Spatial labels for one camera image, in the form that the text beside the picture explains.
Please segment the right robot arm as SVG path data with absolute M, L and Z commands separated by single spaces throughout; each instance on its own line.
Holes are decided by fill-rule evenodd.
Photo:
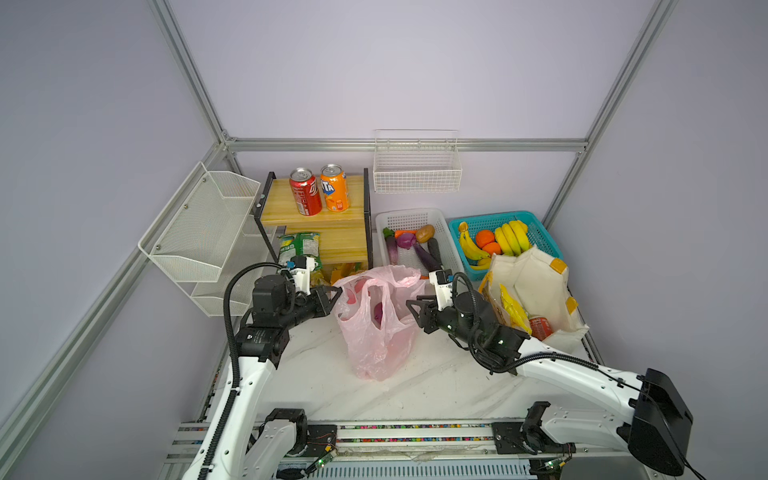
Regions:
M 668 476 L 693 469 L 687 449 L 694 418 L 668 375 L 609 368 L 506 326 L 479 292 L 459 291 L 459 284 L 469 282 L 463 273 L 436 271 L 430 282 L 434 294 L 405 303 L 425 333 L 444 331 L 490 374 L 539 380 L 594 405 L 592 411 L 557 412 L 547 400 L 534 402 L 510 440 L 514 448 L 571 456 L 576 445 L 585 444 L 627 452 Z

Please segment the red cola can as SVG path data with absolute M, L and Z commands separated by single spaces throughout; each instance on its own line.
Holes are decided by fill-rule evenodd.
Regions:
M 297 168 L 289 176 L 289 184 L 298 212 L 314 216 L 322 211 L 322 199 L 314 174 L 307 168 Z
M 554 333 L 554 329 L 548 319 L 542 316 L 530 318 L 529 325 L 531 335 L 540 341 L 544 341 Z

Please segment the teal plastic fruit basket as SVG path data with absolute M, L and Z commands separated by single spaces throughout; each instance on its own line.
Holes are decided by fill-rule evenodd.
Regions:
M 449 230 L 455 245 L 459 249 L 462 266 L 464 267 L 465 272 L 471 281 L 480 282 L 485 276 L 486 270 L 476 271 L 470 267 L 472 262 L 466 258 L 460 246 L 459 225 L 462 222 L 466 222 L 468 224 L 469 233 L 472 235 L 472 237 L 475 237 L 475 234 L 481 230 L 493 231 L 497 227 L 501 227 L 503 223 L 507 223 L 512 220 L 520 220 L 528 227 L 527 235 L 533 245 L 536 245 L 540 250 L 555 258 L 563 259 L 563 254 L 557 243 L 554 241 L 541 221 L 529 211 L 494 213 L 453 219 L 448 223 Z

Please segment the purple onion front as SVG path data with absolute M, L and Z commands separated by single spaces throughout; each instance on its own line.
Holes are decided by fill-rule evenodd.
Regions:
M 383 303 L 379 302 L 373 307 L 373 322 L 380 327 L 383 320 Z

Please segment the brown potato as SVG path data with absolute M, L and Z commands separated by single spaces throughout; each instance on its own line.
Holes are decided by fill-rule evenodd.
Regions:
M 427 224 L 415 232 L 415 239 L 419 243 L 427 243 L 435 235 L 435 227 L 432 224 Z

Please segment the orange mango gummy bag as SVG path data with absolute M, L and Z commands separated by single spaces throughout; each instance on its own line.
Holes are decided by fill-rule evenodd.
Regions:
M 331 270 L 330 284 L 334 285 L 343 278 L 356 275 L 365 270 L 365 265 L 361 262 L 336 264 Z

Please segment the white plastic vegetable basket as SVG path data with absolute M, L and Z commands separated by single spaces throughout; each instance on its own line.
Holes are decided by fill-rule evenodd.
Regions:
M 374 232 L 374 265 L 385 266 L 390 264 L 386 241 L 383 230 L 388 228 L 393 232 L 399 230 L 416 231 L 426 225 L 432 225 L 435 229 L 434 238 L 437 240 L 442 265 L 452 272 L 463 271 L 462 254 L 457 250 L 451 236 L 450 228 L 438 209 L 411 209 L 380 213 L 375 218 Z

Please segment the green snack bag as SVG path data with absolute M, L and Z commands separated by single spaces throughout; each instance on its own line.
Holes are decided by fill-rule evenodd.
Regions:
M 299 232 L 280 237 L 278 262 L 286 265 L 294 256 L 307 256 L 315 259 L 315 269 L 322 267 L 319 255 L 321 235 L 318 232 Z

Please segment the orange soda can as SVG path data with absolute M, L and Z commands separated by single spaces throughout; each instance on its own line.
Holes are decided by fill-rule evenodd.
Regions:
M 321 186 L 326 207 L 332 212 L 344 212 L 350 206 L 346 173 L 337 164 L 328 164 L 321 169 Z

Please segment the black frame wooden shelf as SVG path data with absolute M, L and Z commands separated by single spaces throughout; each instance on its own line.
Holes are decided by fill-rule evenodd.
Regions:
M 270 172 L 253 207 L 255 226 L 263 235 L 318 232 L 319 258 L 326 269 L 347 263 L 359 263 L 369 269 L 374 266 L 374 259 L 368 175 L 349 176 L 347 185 L 349 209 L 344 212 L 325 209 L 314 216 L 303 216 L 298 212 L 289 181 Z

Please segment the purple onion back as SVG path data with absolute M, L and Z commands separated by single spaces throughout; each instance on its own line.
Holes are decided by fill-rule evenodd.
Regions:
M 404 234 L 399 238 L 396 238 L 396 243 L 399 248 L 409 250 L 418 241 L 415 239 L 415 235 Z

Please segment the pink plastic grocery bag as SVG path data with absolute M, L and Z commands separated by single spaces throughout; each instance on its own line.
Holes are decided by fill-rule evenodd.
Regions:
M 355 375 L 390 378 L 408 359 L 418 326 L 406 307 L 426 290 L 421 271 L 403 265 L 376 267 L 334 284 L 343 289 L 332 310 Z M 383 303 L 383 320 L 373 322 L 373 307 Z

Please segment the white canvas tote bag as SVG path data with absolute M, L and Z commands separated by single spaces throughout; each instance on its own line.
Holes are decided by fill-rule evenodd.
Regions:
M 502 309 L 500 288 L 503 284 L 520 302 L 528 319 L 548 319 L 554 333 L 543 342 L 550 347 L 574 353 L 588 332 L 578 313 L 578 302 L 568 289 L 569 269 L 566 263 L 537 247 L 520 256 L 495 255 L 479 287 L 490 302 L 498 321 L 510 326 Z

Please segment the purple onion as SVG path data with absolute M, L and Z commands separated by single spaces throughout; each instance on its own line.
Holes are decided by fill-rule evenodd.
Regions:
M 383 320 L 383 303 L 379 302 L 373 307 L 373 322 L 380 327 Z
M 396 238 L 396 243 L 399 248 L 409 250 L 418 241 L 415 239 L 415 235 L 404 234 L 399 238 Z

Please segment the yellow potato chips bag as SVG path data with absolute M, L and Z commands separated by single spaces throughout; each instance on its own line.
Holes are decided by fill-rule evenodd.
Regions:
M 499 288 L 502 309 L 509 317 L 510 326 L 531 335 L 532 328 L 529 323 L 528 315 L 520 302 L 509 293 L 508 289 L 503 284 L 501 284 Z

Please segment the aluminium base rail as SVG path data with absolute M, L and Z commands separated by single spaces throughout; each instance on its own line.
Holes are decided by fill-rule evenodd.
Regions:
M 312 423 L 308 444 L 280 469 L 332 452 L 314 479 L 660 479 L 628 453 L 577 444 L 525 452 L 516 420 Z

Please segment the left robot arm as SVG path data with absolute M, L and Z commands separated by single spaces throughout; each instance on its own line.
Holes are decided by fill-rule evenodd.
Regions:
M 336 446 L 328 444 L 309 465 L 283 469 L 280 464 L 285 456 L 307 448 L 305 412 L 276 409 L 260 428 L 255 426 L 260 397 L 277 371 L 291 328 L 328 316 L 342 293 L 339 287 L 312 286 L 315 259 L 294 256 L 285 265 L 276 264 L 274 274 L 255 281 L 252 307 L 235 327 L 231 315 L 234 287 L 263 266 L 257 263 L 243 268 L 225 288 L 223 316 L 230 357 L 227 393 L 184 474 L 187 479 L 305 479 L 337 454 Z

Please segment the light purple eggplant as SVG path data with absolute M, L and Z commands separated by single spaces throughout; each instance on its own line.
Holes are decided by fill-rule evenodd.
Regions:
M 382 235 L 386 245 L 389 264 L 396 265 L 399 260 L 399 247 L 397 244 L 395 232 L 389 228 L 384 228 L 382 230 Z

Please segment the yellow banana bunch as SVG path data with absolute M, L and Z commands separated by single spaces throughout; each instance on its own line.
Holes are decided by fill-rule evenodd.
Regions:
M 520 220 L 512 220 L 497 227 L 494 237 L 502 254 L 507 256 L 520 256 L 533 246 L 528 236 L 528 226 Z

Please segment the yellow banana left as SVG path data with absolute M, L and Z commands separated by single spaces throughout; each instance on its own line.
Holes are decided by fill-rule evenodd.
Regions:
M 459 243 L 465 257 L 474 262 L 473 267 L 486 265 L 490 262 L 490 254 L 478 247 L 469 235 L 469 227 L 466 222 L 458 226 Z

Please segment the dark purple eggplant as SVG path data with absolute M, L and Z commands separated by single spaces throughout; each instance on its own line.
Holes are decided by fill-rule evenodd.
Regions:
M 439 271 L 443 269 L 442 262 L 434 257 L 427 249 L 425 249 L 421 243 L 416 242 L 413 245 L 413 249 L 419 261 L 422 263 L 428 273 Z

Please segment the orange fruit back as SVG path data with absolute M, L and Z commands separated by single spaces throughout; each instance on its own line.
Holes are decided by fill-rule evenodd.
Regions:
M 483 249 L 487 244 L 495 241 L 495 235 L 490 230 L 481 230 L 475 235 L 474 241 L 479 248 Z

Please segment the white mesh wall rack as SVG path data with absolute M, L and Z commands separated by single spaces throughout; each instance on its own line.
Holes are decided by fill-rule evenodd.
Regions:
M 252 215 L 261 184 L 197 164 L 138 249 L 208 317 L 223 315 L 235 273 L 266 259 Z

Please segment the dark green cucumber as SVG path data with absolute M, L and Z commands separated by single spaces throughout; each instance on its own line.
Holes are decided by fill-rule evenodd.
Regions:
M 435 260 L 436 264 L 438 265 L 438 268 L 441 269 L 443 266 L 442 262 L 442 256 L 439 248 L 438 241 L 432 237 L 427 241 L 427 248 L 428 252 L 432 256 L 432 258 Z

